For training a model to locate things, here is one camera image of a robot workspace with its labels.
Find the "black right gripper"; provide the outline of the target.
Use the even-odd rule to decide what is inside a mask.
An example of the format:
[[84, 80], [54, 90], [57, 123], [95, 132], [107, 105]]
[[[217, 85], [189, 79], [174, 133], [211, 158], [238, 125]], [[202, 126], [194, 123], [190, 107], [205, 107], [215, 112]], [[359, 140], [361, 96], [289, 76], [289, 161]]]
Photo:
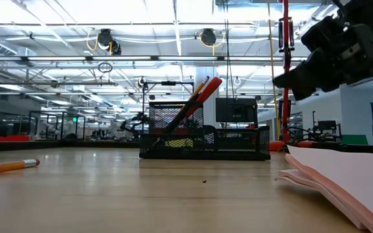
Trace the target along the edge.
[[291, 87], [296, 100], [373, 77], [373, 28], [368, 25], [347, 26], [328, 16], [302, 42], [311, 50], [308, 58], [273, 80], [277, 87]]

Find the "red-handled scissors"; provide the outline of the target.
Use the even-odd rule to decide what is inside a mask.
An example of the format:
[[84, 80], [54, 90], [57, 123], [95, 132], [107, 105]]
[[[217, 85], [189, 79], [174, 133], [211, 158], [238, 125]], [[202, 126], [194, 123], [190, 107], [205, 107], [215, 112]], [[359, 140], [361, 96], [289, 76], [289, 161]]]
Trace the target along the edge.
[[210, 97], [210, 95], [212, 95], [218, 89], [221, 83], [222, 80], [218, 77], [213, 77], [212, 79], [209, 79], [195, 101], [205, 103], [205, 101]]

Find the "orange pencil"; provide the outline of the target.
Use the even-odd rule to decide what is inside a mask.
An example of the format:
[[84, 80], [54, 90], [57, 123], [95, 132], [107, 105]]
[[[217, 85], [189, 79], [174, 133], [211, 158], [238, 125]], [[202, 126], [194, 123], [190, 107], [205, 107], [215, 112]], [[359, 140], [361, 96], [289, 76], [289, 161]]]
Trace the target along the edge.
[[201, 90], [204, 88], [204, 86], [206, 85], [206, 83], [208, 82], [208, 80], [209, 80], [209, 76], [207, 76], [206, 78], [204, 78], [204, 80], [198, 85], [198, 87], [195, 89], [195, 91], [193, 92], [193, 94], [192, 94], [192, 96], [188, 99], [188, 101], [190, 102], [190, 101], [195, 101], [197, 98], [198, 98], [198, 96], [199, 96], [199, 94], [200, 94], [200, 92], [201, 92]]
[[22, 161], [0, 163], [0, 173], [37, 167], [39, 165], [40, 160], [38, 159], [27, 159]]

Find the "pink sticky note pad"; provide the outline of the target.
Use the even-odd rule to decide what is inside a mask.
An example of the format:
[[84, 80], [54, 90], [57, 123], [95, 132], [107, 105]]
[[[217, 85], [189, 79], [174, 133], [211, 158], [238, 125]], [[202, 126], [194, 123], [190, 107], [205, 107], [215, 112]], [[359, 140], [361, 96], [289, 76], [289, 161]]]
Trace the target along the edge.
[[293, 169], [280, 170], [275, 180], [320, 192], [358, 229], [373, 233], [373, 153], [288, 150]]

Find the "black pen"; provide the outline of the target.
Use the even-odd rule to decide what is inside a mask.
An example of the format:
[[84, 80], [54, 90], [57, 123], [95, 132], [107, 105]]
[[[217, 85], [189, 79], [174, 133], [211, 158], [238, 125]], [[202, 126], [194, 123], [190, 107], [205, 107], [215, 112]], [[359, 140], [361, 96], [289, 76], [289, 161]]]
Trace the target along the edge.
[[180, 125], [180, 123], [185, 119], [192, 115], [195, 110], [202, 107], [203, 103], [199, 101], [190, 101], [186, 102], [185, 105], [181, 108], [180, 112], [174, 117], [174, 119], [169, 123], [166, 127], [166, 133], [172, 133], [175, 128]]
[[165, 133], [195, 133], [203, 125], [203, 110], [199, 105], [185, 105], [165, 127]]

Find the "black mesh desk organizer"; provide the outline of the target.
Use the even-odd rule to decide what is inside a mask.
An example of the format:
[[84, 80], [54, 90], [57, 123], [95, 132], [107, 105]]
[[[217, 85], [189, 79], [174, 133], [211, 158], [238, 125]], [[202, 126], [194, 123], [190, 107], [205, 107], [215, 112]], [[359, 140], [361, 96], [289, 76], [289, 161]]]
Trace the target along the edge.
[[[269, 127], [258, 129], [217, 129], [203, 125], [195, 133], [165, 133], [168, 123], [186, 102], [153, 102], [149, 109], [148, 132], [141, 135], [139, 157], [142, 159], [190, 159], [266, 161], [270, 159]], [[192, 148], [170, 148], [169, 140], [190, 138]]]

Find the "small yellow-green block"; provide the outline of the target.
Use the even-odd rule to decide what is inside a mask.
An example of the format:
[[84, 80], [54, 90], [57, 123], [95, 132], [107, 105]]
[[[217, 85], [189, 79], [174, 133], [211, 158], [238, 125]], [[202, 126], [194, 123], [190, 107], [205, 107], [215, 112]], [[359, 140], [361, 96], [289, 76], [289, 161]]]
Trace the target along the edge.
[[169, 140], [164, 143], [166, 147], [170, 148], [192, 148], [194, 141], [190, 138]]

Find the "black equipment stand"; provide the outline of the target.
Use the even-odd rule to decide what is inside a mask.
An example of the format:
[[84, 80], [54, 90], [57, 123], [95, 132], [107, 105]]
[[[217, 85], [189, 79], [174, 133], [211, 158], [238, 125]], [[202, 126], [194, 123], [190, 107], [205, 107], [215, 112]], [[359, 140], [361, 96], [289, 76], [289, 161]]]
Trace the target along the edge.
[[316, 111], [312, 111], [313, 135], [317, 141], [323, 142], [341, 142], [343, 139], [341, 133], [341, 124], [335, 120], [316, 120]]

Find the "green board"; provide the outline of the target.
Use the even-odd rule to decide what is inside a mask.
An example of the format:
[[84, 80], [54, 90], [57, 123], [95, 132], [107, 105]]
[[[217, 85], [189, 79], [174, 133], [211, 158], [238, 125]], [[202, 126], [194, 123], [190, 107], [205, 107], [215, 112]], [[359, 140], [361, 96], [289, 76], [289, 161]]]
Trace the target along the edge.
[[341, 143], [351, 145], [368, 145], [368, 140], [366, 135], [342, 135]]

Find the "black monitor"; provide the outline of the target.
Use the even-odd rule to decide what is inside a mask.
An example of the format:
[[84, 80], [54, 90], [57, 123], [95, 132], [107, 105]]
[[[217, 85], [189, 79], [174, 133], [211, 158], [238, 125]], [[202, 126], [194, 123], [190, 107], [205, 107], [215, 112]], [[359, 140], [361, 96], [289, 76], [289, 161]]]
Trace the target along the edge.
[[250, 98], [217, 98], [216, 122], [257, 123], [258, 105]]

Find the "red plastic bin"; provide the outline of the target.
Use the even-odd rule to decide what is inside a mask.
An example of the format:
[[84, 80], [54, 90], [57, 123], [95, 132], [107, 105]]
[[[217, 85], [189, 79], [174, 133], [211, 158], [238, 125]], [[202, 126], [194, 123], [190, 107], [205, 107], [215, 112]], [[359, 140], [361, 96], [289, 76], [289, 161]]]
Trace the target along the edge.
[[0, 142], [28, 142], [29, 135], [8, 135], [6, 137], [0, 136]]

